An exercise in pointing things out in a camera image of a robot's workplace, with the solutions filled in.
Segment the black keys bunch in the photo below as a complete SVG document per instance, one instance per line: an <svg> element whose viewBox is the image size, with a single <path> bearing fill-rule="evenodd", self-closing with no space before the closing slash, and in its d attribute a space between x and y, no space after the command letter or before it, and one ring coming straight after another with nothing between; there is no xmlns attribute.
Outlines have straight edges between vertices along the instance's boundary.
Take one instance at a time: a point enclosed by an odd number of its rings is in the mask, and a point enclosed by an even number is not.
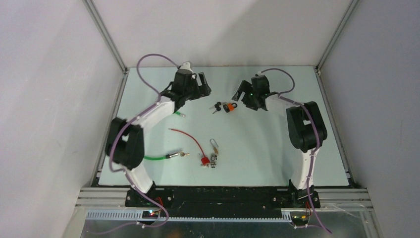
<svg viewBox="0 0 420 238"><path fill-rule="evenodd" d="M224 104L225 102L217 102L212 107L210 107L210 110L212 110L212 114L222 111Z"/></svg>

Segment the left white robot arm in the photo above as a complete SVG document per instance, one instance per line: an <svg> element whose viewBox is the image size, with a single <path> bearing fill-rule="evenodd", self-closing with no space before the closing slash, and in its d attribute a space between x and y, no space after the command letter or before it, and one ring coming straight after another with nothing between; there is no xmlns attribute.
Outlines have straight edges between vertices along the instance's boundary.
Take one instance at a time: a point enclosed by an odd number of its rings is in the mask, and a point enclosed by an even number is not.
<svg viewBox="0 0 420 238"><path fill-rule="evenodd" d="M125 174L130 186L139 192L137 199L144 206L152 206L157 199L156 192L151 189L154 182L143 165L145 135L187 101L210 94L204 73L179 69L169 86L158 93L156 102L132 119L116 117L111 121L105 147L109 169Z"/></svg>

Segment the small brass padlock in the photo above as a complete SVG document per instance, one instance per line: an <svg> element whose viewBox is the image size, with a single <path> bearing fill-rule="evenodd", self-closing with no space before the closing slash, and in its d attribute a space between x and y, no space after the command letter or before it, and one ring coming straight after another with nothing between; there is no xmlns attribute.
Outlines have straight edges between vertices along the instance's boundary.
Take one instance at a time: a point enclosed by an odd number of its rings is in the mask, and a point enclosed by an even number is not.
<svg viewBox="0 0 420 238"><path fill-rule="evenodd" d="M218 144L217 144L217 142L216 142L216 140L215 139L213 139L213 138L211 138L210 139L210 144L211 144L211 146L212 146L212 148L213 148L213 151L214 151L214 154L216 155L216 156L218 156L219 155L219 146L218 146Z"/></svg>

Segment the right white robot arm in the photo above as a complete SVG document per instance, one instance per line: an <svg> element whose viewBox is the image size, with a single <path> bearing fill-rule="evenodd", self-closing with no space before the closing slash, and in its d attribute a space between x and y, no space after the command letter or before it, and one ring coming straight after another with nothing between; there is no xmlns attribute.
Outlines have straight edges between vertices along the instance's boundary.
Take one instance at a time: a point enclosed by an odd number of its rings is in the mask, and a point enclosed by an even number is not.
<svg viewBox="0 0 420 238"><path fill-rule="evenodd" d="M272 92L268 78L257 75L250 82L243 80L233 101L242 101L252 110L263 109L279 113L287 119L288 135L293 147L301 152L288 187L288 201L294 207L303 206L314 192L315 160L327 130L316 102L300 103Z"/></svg>

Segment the orange padlock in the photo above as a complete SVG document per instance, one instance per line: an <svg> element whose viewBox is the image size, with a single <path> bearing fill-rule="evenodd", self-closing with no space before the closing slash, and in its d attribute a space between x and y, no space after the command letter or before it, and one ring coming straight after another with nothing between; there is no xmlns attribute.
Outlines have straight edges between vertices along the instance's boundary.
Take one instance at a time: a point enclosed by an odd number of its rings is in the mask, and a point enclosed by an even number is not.
<svg viewBox="0 0 420 238"><path fill-rule="evenodd" d="M223 109L226 113L232 112L237 108L237 103L225 103L223 104Z"/></svg>

